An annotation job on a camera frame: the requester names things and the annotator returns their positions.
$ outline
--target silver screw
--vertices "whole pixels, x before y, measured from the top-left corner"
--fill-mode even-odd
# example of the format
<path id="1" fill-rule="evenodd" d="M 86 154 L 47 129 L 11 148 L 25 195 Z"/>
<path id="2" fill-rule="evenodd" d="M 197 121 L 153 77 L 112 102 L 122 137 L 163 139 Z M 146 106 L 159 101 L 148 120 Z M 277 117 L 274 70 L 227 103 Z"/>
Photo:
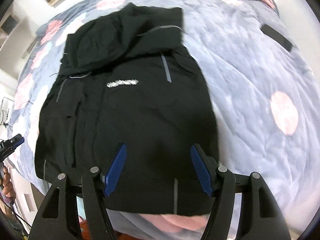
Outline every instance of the silver screw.
<path id="1" fill-rule="evenodd" d="M 252 173 L 252 177 L 254 177 L 255 179 L 259 179 L 260 178 L 260 174 L 257 172 Z"/>
<path id="2" fill-rule="evenodd" d="M 99 168 L 98 168 L 98 167 L 92 167 L 92 168 L 90 169 L 90 171 L 91 171 L 92 173 L 97 173 L 97 172 L 99 171 Z"/>
<path id="3" fill-rule="evenodd" d="M 66 175 L 64 173 L 61 173 L 58 175 L 58 179 L 62 180 L 66 177 Z"/>
<path id="4" fill-rule="evenodd" d="M 218 171 L 226 172 L 228 169 L 225 166 L 219 166 Z"/>

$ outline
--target black phone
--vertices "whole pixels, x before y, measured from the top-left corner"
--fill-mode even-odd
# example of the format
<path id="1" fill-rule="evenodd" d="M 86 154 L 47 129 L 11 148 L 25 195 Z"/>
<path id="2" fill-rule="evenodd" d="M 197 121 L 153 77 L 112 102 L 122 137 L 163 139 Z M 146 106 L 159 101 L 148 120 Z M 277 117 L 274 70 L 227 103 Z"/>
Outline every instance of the black phone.
<path id="1" fill-rule="evenodd" d="M 271 28 L 269 25 L 264 24 L 260 30 L 270 38 L 278 42 L 282 47 L 284 47 L 288 52 L 291 52 L 292 43 L 288 41 L 283 35 L 277 32 L 275 29 Z"/>

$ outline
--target bed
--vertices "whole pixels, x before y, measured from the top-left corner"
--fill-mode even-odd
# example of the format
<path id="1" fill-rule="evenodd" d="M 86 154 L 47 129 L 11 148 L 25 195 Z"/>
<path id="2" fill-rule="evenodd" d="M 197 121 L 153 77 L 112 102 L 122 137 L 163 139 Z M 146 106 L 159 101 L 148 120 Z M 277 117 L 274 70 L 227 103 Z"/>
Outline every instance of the bed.
<path id="1" fill-rule="evenodd" d="M 9 157 L 11 164 L 46 194 L 50 185 L 34 170 L 39 113 L 66 37 L 128 2 L 183 8 L 183 43 L 208 84 L 221 162 L 234 173 L 261 173 L 288 225 L 303 231 L 320 205 L 320 91 L 274 0 L 84 0 L 58 14 L 38 29 L 38 44 L 19 78 L 8 137 L 20 133 L 26 142 Z M 286 37 L 292 50 L 264 35 L 262 24 Z M 230 237 L 240 201 L 237 195 Z"/>

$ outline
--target reflective strip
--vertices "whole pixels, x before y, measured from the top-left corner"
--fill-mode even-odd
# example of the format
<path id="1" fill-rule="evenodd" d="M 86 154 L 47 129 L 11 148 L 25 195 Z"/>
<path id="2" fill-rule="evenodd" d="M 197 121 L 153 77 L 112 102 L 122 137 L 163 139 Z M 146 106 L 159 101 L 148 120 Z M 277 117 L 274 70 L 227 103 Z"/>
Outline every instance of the reflective strip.
<path id="1" fill-rule="evenodd" d="M 173 185 L 173 214 L 178 214 L 178 180 L 174 179 Z"/>
<path id="2" fill-rule="evenodd" d="M 45 180 L 45 164 L 47 163 L 47 160 L 44 160 L 43 164 L 43 179 Z"/>
<path id="3" fill-rule="evenodd" d="M 167 64 L 167 60 L 165 59 L 165 56 L 162 54 L 162 52 L 161 52 L 161 58 L 162 58 L 162 62 L 163 62 L 164 70 L 165 70 L 165 75 L 167 76 L 167 81 L 169 81 L 171 83 L 171 76 L 170 76 L 170 71 L 169 71 L 169 67 Z"/>
<path id="4" fill-rule="evenodd" d="M 176 25 L 162 25 L 162 26 L 154 27 L 154 28 L 148 30 L 148 31 L 145 32 L 145 33 L 138 34 L 137 36 L 144 36 L 144 35 L 146 35 L 146 34 L 148 34 L 148 33 L 154 32 L 154 31 L 156 31 L 156 30 L 166 29 L 166 28 L 178 28 L 178 29 L 182 30 L 179 26 L 176 26 Z"/>
<path id="5" fill-rule="evenodd" d="M 62 82 L 62 84 L 61 84 L 61 87 L 60 87 L 60 90 L 59 90 L 59 93 L 58 93 L 58 96 L 57 96 L 56 103 L 58 103 L 58 101 L 59 101 L 59 97 L 60 97 L 60 94 L 61 94 L 63 85 L 65 84 L 66 81 L 67 81 L 67 79 L 65 79 L 65 80 Z"/>
<path id="6" fill-rule="evenodd" d="M 89 76 L 91 73 L 92 73 L 92 71 L 90 71 L 89 73 L 87 73 L 87 74 L 85 74 L 85 75 L 83 75 L 81 77 L 69 77 L 69 78 L 84 78 L 84 77 Z"/>

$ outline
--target finger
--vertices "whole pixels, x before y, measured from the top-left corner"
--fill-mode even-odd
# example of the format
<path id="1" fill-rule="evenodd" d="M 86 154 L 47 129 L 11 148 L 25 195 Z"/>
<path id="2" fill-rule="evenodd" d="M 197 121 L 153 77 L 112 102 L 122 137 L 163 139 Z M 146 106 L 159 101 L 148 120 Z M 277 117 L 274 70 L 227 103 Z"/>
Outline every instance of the finger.
<path id="1" fill-rule="evenodd" d="M 6 187 L 4 187 L 4 189 L 2 190 L 2 193 L 4 195 L 7 195 L 11 190 L 13 190 L 13 185 L 10 182 Z"/>
<path id="2" fill-rule="evenodd" d="M 7 173 L 4 175 L 3 177 L 3 186 L 6 187 L 8 185 L 8 183 L 10 182 L 11 176 L 10 173 Z"/>
<path id="3" fill-rule="evenodd" d="M 4 171 L 4 174 L 8 173 L 8 168 L 6 166 L 3 166 L 3 171 Z"/>
<path id="4" fill-rule="evenodd" d="M 16 196 L 16 192 L 14 191 L 14 189 L 12 189 L 7 195 L 5 195 L 6 197 L 15 197 Z"/>

